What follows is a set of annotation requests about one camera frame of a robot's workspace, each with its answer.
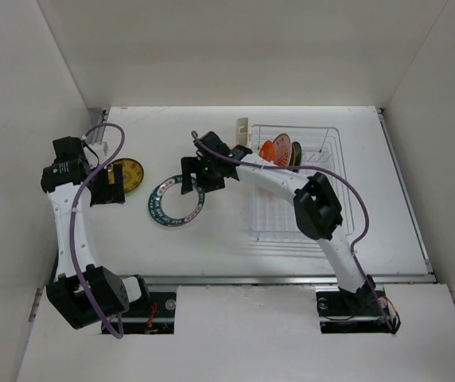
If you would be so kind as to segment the yellow brown patterned plate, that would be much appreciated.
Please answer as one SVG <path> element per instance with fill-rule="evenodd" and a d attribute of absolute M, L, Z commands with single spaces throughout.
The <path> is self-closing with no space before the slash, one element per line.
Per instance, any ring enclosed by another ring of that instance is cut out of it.
<path fill-rule="evenodd" d="M 114 160 L 107 167 L 109 181 L 115 179 L 113 173 L 115 165 L 122 167 L 124 193 L 131 193 L 141 185 L 144 179 L 144 169 L 140 162 L 133 158 L 119 158 Z"/>

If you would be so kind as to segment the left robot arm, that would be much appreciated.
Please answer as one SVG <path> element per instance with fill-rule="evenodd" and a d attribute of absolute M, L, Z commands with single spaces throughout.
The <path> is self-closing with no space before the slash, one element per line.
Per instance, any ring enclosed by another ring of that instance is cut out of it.
<path fill-rule="evenodd" d="M 130 312 L 145 314 L 153 301 L 140 275 L 122 279 L 99 264 L 88 213 L 94 205 L 125 201 L 123 168 L 92 167 L 80 138 L 53 141 L 56 158 L 41 188 L 55 218 L 58 255 L 48 300 L 74 329 Z"/>

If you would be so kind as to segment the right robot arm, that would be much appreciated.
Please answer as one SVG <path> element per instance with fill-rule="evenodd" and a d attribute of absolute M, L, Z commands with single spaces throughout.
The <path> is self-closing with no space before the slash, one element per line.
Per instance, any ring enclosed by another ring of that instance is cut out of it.
<path fill-rule="evenodd" d="M 341 292 L 341 303 L 350 313 L 358 314 L 376 300 L 375 283 L 356 258 L 354 245 L 368 233 L 368 211 L 364 214 L 364 230 L 348 241 L 343 227 L 342 207 L 329 181 L 334 177 L 345 184 L 354 196 L 359 194 L 342 177 L 330 170 L 314 166 L 314 175 L 299 174 L 297 166 L 276 166 L 237 145 L 229 147 L 213 131 L 199 136 L 191 132 L 196 155 L 181 159 L 181 194 L 196 185 L 204 192 L 221 190 L 227 178 L 257 186 L 292 205 L 299 231 L 314 240 L 329 261 Z"/>

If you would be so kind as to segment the dark green plate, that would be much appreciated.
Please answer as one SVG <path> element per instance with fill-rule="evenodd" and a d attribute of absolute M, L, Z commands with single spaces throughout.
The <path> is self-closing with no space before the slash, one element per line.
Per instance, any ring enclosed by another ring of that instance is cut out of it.
<path fill-rule="evenodd" d="M 301 144 L 299 142 L 297 142 L 297 141 L 292 142 L 292 144 L 294 145 L 294 148 L 296 150 L 294 166 L 300 166 L 301 165 L 301 159 L 302 159 Z"/>

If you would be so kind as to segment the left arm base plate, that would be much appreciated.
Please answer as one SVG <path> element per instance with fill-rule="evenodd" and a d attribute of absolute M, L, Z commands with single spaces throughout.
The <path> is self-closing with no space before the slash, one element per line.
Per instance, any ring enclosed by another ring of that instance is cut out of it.
<path fill-rule="evenodd" d="M 122 314 L 125 335 L 174 334 L 177 287 L 155 285 L 149 287 L 149 292 L 150 302 L 140 298 Z"/>

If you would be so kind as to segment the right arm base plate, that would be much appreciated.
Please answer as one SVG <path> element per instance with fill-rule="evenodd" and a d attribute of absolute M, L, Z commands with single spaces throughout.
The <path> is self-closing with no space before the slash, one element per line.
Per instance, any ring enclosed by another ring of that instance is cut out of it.
<path fill-rule="evenodd" d="M 317 312 L 322 334 L 396 334 L 402 324 L 395 305 L 382 286 L 350 294 L 336 287 L 316 289 Z"/>

